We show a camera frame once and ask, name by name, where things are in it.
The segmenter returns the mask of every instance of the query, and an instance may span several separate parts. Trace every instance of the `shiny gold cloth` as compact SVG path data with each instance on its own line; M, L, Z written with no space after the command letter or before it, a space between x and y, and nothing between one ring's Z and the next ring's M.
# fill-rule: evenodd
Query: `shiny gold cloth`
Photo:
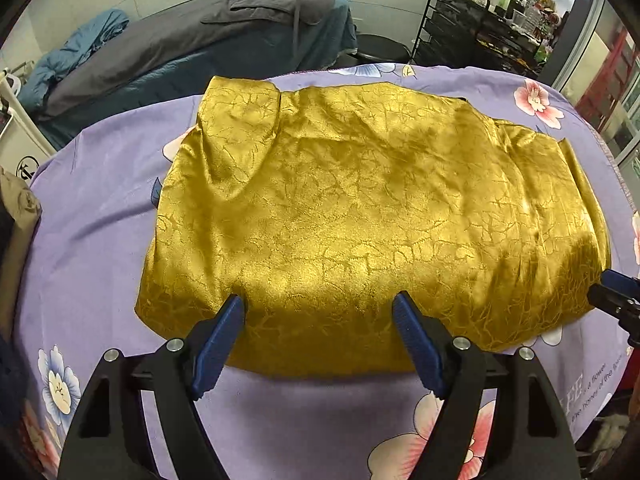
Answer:
M566 141L390 83L216 77L164 181L136 312L185 336L234 292L248 313L233 366L412 370L400 290L497 351L588 311L609 257Z

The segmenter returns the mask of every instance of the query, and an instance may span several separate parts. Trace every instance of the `black stool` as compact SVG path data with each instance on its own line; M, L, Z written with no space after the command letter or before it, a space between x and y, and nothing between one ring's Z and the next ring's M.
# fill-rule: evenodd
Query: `black stool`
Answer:
M358 34L358 53L354 56L364 63L408 63L411 54L397 41L375 34Z

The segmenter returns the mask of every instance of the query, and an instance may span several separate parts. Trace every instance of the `black logo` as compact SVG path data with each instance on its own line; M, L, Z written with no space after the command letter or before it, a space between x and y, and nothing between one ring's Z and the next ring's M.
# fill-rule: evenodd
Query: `black logo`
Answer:
M27 155L18 163L15 174L28 182L33 178L33 175L39 167L38 161L31 155Z

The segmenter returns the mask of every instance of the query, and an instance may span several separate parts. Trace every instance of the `purple floral sheet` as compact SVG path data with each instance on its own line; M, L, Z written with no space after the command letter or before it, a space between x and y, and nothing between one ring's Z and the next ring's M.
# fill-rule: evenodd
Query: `purple floral sheet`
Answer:
M389 81L463 97L483 114L567 137L604 210L612 268L638 274L633 208L597 134L558 93L520 76L475 68L376 64L285 75L282 90ZM135 315L153 204L170 161L163 147L193 125L199 96L132 110L77 136L33 180L42 221L23 278L17 345L32 376L24 421L53 476L76 407L105 350L147 353L162 339ZM628 359L627 334L592 311L528 342L539 356L578 438L610 399ZM494 401L486 392L461 479L476 476ZM174 478L153 396L144 397L159 471ZM414 374L339 381L273 380L225 368L197 402L232 479L397 480L424 448L440 401Z

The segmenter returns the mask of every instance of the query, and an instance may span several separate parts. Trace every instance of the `silver bolt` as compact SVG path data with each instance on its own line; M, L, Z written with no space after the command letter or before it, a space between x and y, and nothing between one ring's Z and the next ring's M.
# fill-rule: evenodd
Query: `silver bolt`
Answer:
M184 341L182 339L171 339L167 342L166 349L169 352L177 352L183 346L184 346Z
M536 353L528 346L520 348L520 350L518 350L518 354L520 354L520 357L525 361L531 361L536 356Z
M471 341L466 337L457 337L453 340L453 346L458 350L469 350L471 348Z
M120 352L118 352L115 348L112 348L111 350L107 350L104 353L104 360L111 363L112 361L115 361L119 356Z

